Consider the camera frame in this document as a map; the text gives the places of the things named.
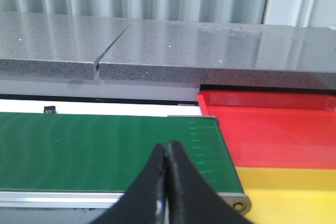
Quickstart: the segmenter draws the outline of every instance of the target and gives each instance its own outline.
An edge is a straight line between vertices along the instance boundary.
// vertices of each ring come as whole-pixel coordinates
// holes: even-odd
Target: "granite slab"
[[[336,31],[134,20],[99,71],[110,80],[336,89]]]
[[[0,12],[0,75],[94,79],[131,19]]]

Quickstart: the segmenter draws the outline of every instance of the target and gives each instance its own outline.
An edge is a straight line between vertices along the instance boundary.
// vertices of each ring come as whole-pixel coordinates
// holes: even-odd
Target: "red tray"
[[[336,168],[336,96],[201,91],[236,166]]]

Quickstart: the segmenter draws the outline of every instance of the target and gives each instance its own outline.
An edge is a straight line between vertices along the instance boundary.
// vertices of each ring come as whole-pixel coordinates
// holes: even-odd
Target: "green conveyor belt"
[[[0,113],[0,190],[125,191],[170,140],[217,192],[244,192],[213,119],[32,113]]]

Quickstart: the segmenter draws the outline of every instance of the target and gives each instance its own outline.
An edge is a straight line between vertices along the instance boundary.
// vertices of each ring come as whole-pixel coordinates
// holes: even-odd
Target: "yellow bin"
[[[255,224],[336,224],[336,169],[236,167]]]

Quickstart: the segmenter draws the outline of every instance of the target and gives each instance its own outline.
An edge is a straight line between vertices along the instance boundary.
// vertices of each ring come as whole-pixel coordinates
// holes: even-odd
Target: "black object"
[[[43,113],[56,113],[56,107],[55,106],[44,107]]]
[[[140,99],[94,98],[94,97],[54,97],[47,95],[25,95],[25,94],[0,94],[0,99],[55,101],[55,102],[158,104],[158,105],[178,105],[180,103],[184,103],[184,104],[197,105],[197,102],[195,101],[193,102],[193,101],[172,101],[172,100],[140,100]]]
[[[182,144],[171,141],[165,156],[156,144],[144,169],[119,199],[91,224],[251,224],[227,205],[191,163]]]

